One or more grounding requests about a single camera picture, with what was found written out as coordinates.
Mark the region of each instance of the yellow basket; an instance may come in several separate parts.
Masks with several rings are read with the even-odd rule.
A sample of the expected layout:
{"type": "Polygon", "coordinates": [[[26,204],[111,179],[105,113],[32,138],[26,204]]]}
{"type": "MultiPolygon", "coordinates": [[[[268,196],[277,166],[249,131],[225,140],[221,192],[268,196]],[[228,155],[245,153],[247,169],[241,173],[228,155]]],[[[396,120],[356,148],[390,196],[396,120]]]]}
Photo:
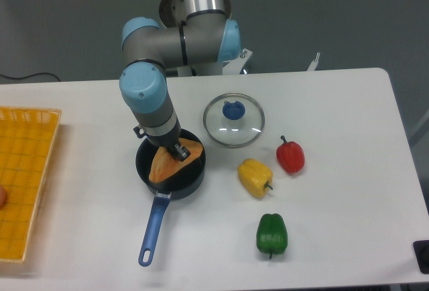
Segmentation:
{"type": "Polygon", "coordinates": [[[0,261],[22,262],[61,110],[0,107],[0,261]]]}

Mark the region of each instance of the pot lid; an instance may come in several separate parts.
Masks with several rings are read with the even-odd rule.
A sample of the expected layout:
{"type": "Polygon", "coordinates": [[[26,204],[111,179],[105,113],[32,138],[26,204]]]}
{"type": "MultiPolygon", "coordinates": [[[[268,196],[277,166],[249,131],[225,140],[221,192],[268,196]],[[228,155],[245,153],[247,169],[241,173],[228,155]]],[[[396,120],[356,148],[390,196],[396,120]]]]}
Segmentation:
{"type": "Polygon", "coordinates": [[[265,115],[259,103],[251,97],[227,93],[207,105],[203,123],[213,140],[238,148],[251,144],[261,135],[265,115]]]}

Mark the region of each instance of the bell pepper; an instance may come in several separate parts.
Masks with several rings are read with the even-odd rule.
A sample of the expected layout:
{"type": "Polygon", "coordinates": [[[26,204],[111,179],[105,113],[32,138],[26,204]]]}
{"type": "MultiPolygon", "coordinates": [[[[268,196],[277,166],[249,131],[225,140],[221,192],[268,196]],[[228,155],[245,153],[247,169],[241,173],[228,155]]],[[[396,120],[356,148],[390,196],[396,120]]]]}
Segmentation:
{"type": "Polygon", "coordinates": [[[265,214],[262,216],[256,232],[256,247],[260,252],[269,254],[283,254],[288,247],[288,232],[283,218],[279,214],[265,214]]]}
{"type": "Polygon", "coordinates": [[[268,189],[273,189],[270,186],[273,181],[273,172],[256,159],[244,160],[237,170],[240,182],[254,197],[262,198],[268,189]]]}
{"type": "Polygon", "coordinates": [[[283,143],[277,148],[277,151],[275,152],[277,159],[280,163],[280,166],[287,173],[295,174],[304,167],[304,151],[296,142],[287,142],[284,135],[281,136],[280,139],[283,140],[283,143]]]}

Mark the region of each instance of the frying pan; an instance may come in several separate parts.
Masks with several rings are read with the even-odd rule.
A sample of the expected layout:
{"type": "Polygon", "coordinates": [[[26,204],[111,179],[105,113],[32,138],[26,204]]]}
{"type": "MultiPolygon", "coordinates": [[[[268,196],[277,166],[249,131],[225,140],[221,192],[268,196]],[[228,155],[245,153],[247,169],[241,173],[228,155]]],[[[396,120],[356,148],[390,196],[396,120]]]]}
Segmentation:
{"type": "MultiPolygon", "coordinates": [[[[182,129],[180,137],[201,143],[193,133],[185,129],[182,129]]],[[[148,139],[145,139],[141,143],[135,159],[137,173],[149,190],[155,194],[139,254],[139,264],[141,266],[149,266],[154,258],[162,219],[170,201],[192,194],[201,185],[206,166],[206,153],[203,148],[199,158],[183,167],[175,175],[155,184],[149,180],[149,173],[157,150],[158,147],[152,145],[148,139]]]]}

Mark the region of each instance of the pan handle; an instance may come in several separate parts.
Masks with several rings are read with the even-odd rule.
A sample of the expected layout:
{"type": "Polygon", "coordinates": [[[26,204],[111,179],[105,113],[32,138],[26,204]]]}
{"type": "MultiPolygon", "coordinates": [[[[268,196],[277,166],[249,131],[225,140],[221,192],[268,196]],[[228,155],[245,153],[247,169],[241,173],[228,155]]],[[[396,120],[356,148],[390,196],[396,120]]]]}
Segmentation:
{"type": "Polygon", "coordinates": [[[141,266],[149,266],[154,258],[156,241],[160,234],[162,218],[166,212],[167,206],[170,203],[171,194],[156,193],[152,208],[150,211],[149,222],[147,222],[145,237],[141,245],[139,264],[141,266]]]}

